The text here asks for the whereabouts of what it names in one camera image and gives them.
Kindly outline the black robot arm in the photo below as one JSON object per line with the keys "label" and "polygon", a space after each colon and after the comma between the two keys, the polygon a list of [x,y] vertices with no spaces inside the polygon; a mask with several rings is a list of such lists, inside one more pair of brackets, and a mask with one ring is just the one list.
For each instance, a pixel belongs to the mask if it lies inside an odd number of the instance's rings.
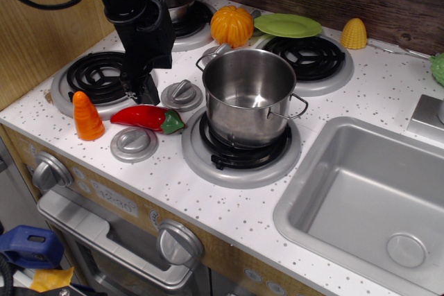
{"label": "black robot arm", "polygon": [[161,0],[101,0],[124,48],[119,80],[137,104],[158,105],[153,69],[172,67],[176,39],[169,10]]}

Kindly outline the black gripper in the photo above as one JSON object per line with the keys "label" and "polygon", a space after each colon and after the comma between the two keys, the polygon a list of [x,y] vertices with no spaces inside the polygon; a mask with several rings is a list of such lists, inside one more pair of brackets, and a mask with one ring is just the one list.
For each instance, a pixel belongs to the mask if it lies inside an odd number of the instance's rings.
{"label": "black gripper", "polygon": [[115,25],[125,49],[119,80],[128,98],[158,105],[160,97],[151,71],[170,69],[176,34],[165,2],[142,0],[142,8]]}

